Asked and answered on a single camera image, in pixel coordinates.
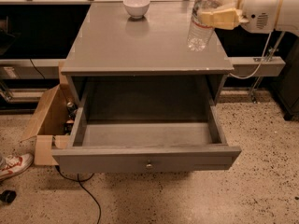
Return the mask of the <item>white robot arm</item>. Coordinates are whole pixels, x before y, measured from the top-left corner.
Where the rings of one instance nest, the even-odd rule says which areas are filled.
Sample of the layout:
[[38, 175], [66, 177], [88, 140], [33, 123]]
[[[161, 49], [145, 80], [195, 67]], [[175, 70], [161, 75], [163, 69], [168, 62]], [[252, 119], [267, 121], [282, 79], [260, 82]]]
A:
[[216, 7], [200, 8], [200, 21], [207, 26], [234, 30], [241, 26], [253, 34], [274, 30], [299, 35], [299, 0], [210, 0]]

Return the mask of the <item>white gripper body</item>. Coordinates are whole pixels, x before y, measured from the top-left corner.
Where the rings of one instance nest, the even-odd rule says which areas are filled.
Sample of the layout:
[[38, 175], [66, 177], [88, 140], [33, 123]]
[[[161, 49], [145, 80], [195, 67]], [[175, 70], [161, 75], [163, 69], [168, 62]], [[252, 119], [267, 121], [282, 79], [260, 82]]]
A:
[[242, 0], [241, 27], [252, 34], [269, 34], [274, 30], [280, 0]]

